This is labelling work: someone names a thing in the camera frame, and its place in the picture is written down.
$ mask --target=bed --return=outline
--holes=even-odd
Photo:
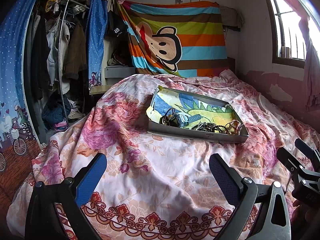
[[[210,143],[147,133],[145,111],[158,85],[230,102],[249,132],[243,144]],[[32,160],[7,213],[10,231],[24,235],[28,203],[35,182],[60,183],[86,166],[97,152],[107,157],[107,169],[83,212],[102,239],[212,239],[234,207],[225,200],[208,160],[220,156],[241,176],[256,183],[277,180],[293,212],[289,173],[276,158],[286,147],[310,167],[294,148],[296,138],[319,148],[319,134],[271,104],[230,70],[219,77],[180,78],[137,74],[114,85],[87,117],[50,138]],[[60,204],[61,221],[75,239]],[[252,209],[240,236],[244,239],[257,215]]]

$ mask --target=blanket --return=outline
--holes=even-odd
[[[159,85],[230,102],[249,138],[243,144],[218,144],[147,133],[145,111]],[[210,155],[219,153],[241,176],[256,183],[279,181],[292,214],[290,176],[276,151],[284,146],[310,167],[294,147],[296,138],[320,146],[315,130],[271,104],[230,70],[213,78],[133,75],[108,90],[87,117],[50,138],[50,145],[32,161],[33,172],[10,206],[7,223],[12,233],[23,236],[35,182],[60,183],[101,152],[107,157],[107,169],[82,210],[103,239],[212,239],[234,206],[210,172]],[[61,205],[56,206],[74,239]],[[240,239],[248,235],[257,211],[255,206]]]
[[[129,27],[129,50],[138,73],[217,76],[217,71],[228,68],[217,3],[155,5],[124,1],[118,9]]]

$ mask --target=window frame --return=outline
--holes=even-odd
[[[273,12],[271,0],[266,0],[266,3],[268,7],[269,16],[270,16],[271,32],[272,32],[272,63],[304,68],[305,60],[294,59],[294,58],[282,58],[278,56],[278,33],[276,29],[276,17]],[[274,0],[274,3],[276,5],[277,13],[280,13],[276,0]],[[279,14],[278,17],[279,17],[280,28],[283,30],[281,14]],[[284,46],[283,31],[282,32],[280,31],[280,36],[281,36],[281,46]]]

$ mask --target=window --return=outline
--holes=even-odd
[[[300,17],[284,0],[267,0],[271,20],[272,62],[304,68],[306,44],[299,29]],[[320,33],[312,18],[309,20],[310,37],[320,52]]]

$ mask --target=clothes rack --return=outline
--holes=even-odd
[[[61,58],[60,58],[60,53],[61,53],[61,50],[60,50],[60,47],[61,47],[61,37],[62,37],[62,28],[63,28],[63,21],[65,20],[66,18],[66,15],[67,15],[67,7],[68,7],[68,3],[69,2],[73,2],[79,6],[82,6],[84,8],[86,8],[87,10],[89,10],[90,8],[84,4],[81,4],[77,1],[74,1],[74,0],[67,0],[66,4],[65,4],[65,8],[64,8],[64,11],[63,11],[63,16],[62,16],[62,19],[61,19],[61,24],[60,24],[60,31],[59,31],[59,39],[58,39],[58,65],[57,65],[57,72],[58,72],[58,77],[59,77],[59,93],[61,95],[61,100],[62,100],[62,106],[63,106],[63,114],[66,118],[66,123],[67,123],[67,127],[69,126],[69,121],[68,121],[68,115],[67,115],[67,112],[66,112],[66,106],[64,104],[64,99],[63,99],[63,93],[62,93],[62,76],[61,76],[61,64],[63,64],[63,62],[61,62]]]

